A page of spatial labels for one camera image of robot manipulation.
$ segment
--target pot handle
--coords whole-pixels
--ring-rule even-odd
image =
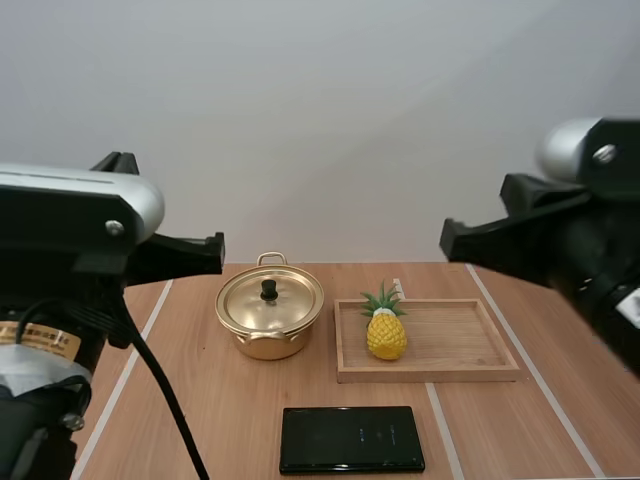
[[[280,257],[280,260],[282,260],[282,264],[283,265],[289,265],[287,263],[287,257],[285,257],[283,254],[281,254],[280,252],[265,252],[262,255],[260,255],[258,257],[258,261],[256,262],[256,265],[259,267],[260,265],[262,265],[262,261],[265,258],[269,258],[269,257]]]
[[[238,341],[244,345],[249,345],[254,340],[260,340],[262,338],[270,338],[272,340],[286,340],[290,341],[289,337],[287,337],[282,332],[268,332],[268,333],[250,333],[246,337],[241,337],[240,335],[236,335]]]

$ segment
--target black cable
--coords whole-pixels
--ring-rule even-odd
[[[200,453],[198,452],[198,447],[196,446],[196,442],[191,435],[191,430],[189,430],[189,425],[185,420],[184,413],[180,408],[180,403],[178,402],[178,398],[176,397],[173,388],[171,388],[171,384],[169,383],[169,379],[165,375],[162,367],[158,363],[158,360],[153,355],[144,339],[138,332],[138,328],[136,327],[131,315],[129,314],[129,310],[127,309],[127,305],[124,303],[124,298],[119,296],[117,298],[117,310],[120,315],[123,315],[127,322],[131,325],[132,329],[135,330],[133,334],[133,346],[140,354],[140,357],[144,360],[149,368],[149,371],[156,379],[162,394],[164,395],[165,400],[167,401],[167,405],[169,406],[169,410],[171,410],[171,414],[173,415],[173,419],[178,426],[178,430],[180,431],[180,435],[182,435],[182,440],[184,441],[185,446],[187,447],[187,452],[189,452],[189,456],[191,457],[191,461],[193,462],[193,466],[196,469],[196,473],[201,480],[209,480],[209,474],[207,473],[207,469],[204,466],[204,462],[200,457]]]
[[[59,298],[45,298],[44,300],[40,300],[39,302],[36,302],[29,308],[27,308],[25,312],[20,316],[20,320],[18,320],[15,343],[22,343],[22,336],[24,335],[24,331],[27,328],[27,323],[29,323],[29,320],[31,320],[31,318],[33,318],[39,310],[57,303],[60,303]]]
[[[195,467],[198,477],[201,480],[209,480],[209,474],[207,473],[207,469],[204,465],[204,462],[202,461],[202,458],[200,457],[200,453],[198,452],[198,447],[196,446],[193,436],[191,435],[189,425],[187,424],[184,413],[180,408],[178,398],[176,397],[173,388],[171,388],[169,379],[162,370],[162,367],[158,363],[158,360],[153,355],[144,339],[140,335],[138,327],[136,327],[135,322],[129,314],[129,310],[124,301],[124,298],[122,297],[122,293],[119,292],[119,294],[116,294],[114,296],[114,302],[111,305],[112,310],[114,310],[112,312],[114,313],[114,315],[108,315],[100,310],[84,307],[82,305],[76,304],[75,302],[65,301],[57,298],[47,298],[36,302],[31,305],[24,312],[24,314],[22,314],[20,320],[18,321],[15,337],[16,343],[19,344],[22,341],[22,336],[24,334],[27,322],[40,310],[51,305],[59,305],[61,307],[60,313],[69,318],[72,318],[81,325],[94,328],[106,334],[115,335],[118,338],[124,340],[126,345],[128,345],[129,343],[133,343],[133,346],[140,354],[140,357],[142,357],[144,362],[147,364],[149,371],[151,371],[151,374],[156,379],[156,382],[160,387],[160,391],[167,401],[169,410],[171,410],[171,415],[173,416],[178,430],[180,431],[180,435],[182,436],[182,440],[187,447],[187,452],[189,453],[189,457],[191,457],[191,461],[193,462],[193,466]]]

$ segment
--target screw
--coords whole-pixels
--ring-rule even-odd
[[[124,233],[124,227],[117,220],[107,220],[104,226],[107,228],[107,233],[112,237],[119,237]]]
[[[593,154],[593,159],[598,163],[609,163],[616,158],[616,147],[614,145],[605,145],[596,150]]]
[[[60,419],[60,423],[72,432],[77,432],[84,428],[84,418],[75,413],[65,413]]]

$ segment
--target wooden table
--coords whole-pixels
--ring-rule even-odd
[[[217,291],[245,268],[230,265],[219,277],[174,281],[148,337],[212,478],[281,478],[282,409],[346,405],[413,407],[427,470],[376,479],[640,474],[638,383],[554,292],[491,272],[470,272],[464,265],[307,264],[303,268],[318,278],[326,293],[312,340],[293,357],[261,362],[235,350],[215,313]],[[408,298],[481,299],[524,370],[524,379],[338,385],[333,300],[375,290],[383,278],[389,283],[399,279]],[[127,292],[141,327],[165,287]],[[87,427],[76,435],[79,451],[101,415],[102,426],[92,435],[77,472],[82,470],[86,479],[196,478],[142,361],[135,364],[107,415],[105,405],[110,395],[114,403],[112,391],[118,378],[126,376],[121,373],[128,359],[129,352],[115,349],[101,359]]]

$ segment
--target wooden tray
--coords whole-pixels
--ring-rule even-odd
[[[395,361],[367,348],[362,300],[336,300],[338,383],[505,382],[520,369],[480,300],[402,300],[409,343]]]

